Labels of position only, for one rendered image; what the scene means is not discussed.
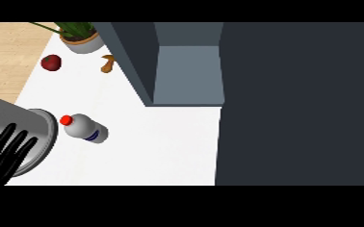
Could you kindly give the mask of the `white bottle with red cap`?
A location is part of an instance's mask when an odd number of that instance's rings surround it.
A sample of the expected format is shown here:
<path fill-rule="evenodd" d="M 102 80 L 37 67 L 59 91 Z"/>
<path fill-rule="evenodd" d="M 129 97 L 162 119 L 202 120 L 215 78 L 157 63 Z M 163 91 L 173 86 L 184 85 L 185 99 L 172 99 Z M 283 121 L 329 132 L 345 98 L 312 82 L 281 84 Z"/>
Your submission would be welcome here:
<path fill-rule="evenodd" d="M 64 115 L 59 119 L 67 135 L 93 143 L 102 143 L 108 139 L 108 129 L 85 114 Z"/>

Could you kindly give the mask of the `dark grey cabinet door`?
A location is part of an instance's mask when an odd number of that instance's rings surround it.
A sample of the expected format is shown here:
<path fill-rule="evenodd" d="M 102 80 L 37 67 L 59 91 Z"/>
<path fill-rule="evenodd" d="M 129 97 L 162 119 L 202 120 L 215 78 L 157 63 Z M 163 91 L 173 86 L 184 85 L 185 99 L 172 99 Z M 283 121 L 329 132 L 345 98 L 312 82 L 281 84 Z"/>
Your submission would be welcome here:
<path fill-rule="evenodd" d="M 225 25 L 221 185 L 364 185 L 364 23 Z"/>

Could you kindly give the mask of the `brown mushroom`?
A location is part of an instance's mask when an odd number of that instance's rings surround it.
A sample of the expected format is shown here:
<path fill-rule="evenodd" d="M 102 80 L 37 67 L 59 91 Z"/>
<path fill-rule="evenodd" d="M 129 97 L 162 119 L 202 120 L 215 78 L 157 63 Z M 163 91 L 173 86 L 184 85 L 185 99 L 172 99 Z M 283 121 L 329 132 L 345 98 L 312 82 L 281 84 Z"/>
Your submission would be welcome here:
<path fill-rule="evenodd" d="M 113 71 L 113 67 L 114 67 L 114 61 L 116 61 L 114 56 L 113 55 L 104 55 L 101 58 L 107 60 L 107 64 L 101 67 L 101 71 L 104 73 L 110 73 Z"/>

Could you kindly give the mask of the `grey open cabinet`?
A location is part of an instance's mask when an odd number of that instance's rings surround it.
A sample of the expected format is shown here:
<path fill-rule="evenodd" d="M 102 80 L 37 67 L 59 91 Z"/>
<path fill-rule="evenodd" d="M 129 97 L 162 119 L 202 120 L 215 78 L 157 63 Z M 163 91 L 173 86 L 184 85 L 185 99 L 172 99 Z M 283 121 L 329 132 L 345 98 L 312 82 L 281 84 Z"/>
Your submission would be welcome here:
<path fill-rule="evenodd" d="M 96 22 L 135 92 L 148 107 L 219 107 L 221 22 Z"/>

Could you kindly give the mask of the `red apple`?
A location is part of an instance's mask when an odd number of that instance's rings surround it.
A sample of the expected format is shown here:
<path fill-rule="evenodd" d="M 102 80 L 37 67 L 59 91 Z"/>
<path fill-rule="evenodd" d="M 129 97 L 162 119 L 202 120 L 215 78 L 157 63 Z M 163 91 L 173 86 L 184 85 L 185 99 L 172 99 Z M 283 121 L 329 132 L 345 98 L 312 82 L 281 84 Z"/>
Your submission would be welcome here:
<path fill-rule="evenodd" d="M 49 55 L 42 60 L 42 66 L 49 71 L 58 71 L 61 69 L 61 57 L 58 55 Z"/>

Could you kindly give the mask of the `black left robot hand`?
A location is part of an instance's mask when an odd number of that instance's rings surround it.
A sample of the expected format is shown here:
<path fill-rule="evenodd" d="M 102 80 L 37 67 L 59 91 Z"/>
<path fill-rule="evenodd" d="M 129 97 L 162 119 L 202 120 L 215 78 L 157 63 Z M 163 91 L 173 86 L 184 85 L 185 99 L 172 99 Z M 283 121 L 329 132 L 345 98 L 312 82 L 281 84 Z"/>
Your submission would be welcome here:
<path fill-rule="evenodd" d="M 9 183 L 25 156 L 39 141 L 36 137 L 25 139 L 28 135 L 25 130 L 12 139 L 17 127 L 17 123 L 11 123 L 0 133 L 0 186 Z"/>

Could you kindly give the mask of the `potted green plant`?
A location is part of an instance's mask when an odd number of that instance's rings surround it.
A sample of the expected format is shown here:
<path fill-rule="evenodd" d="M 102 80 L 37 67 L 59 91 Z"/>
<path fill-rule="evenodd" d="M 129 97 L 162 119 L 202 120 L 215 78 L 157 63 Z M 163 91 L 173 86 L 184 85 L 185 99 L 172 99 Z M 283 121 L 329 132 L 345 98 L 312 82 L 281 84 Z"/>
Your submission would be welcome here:
<path fill-rule="evenodd" d="M 33 25 L 56 33 L 62 43 L 77 54 L 92 53 L 104 46 L 99 32 L 91 22 L 56 22 L 58 29 L 37 22 L 33 22 Z"/>

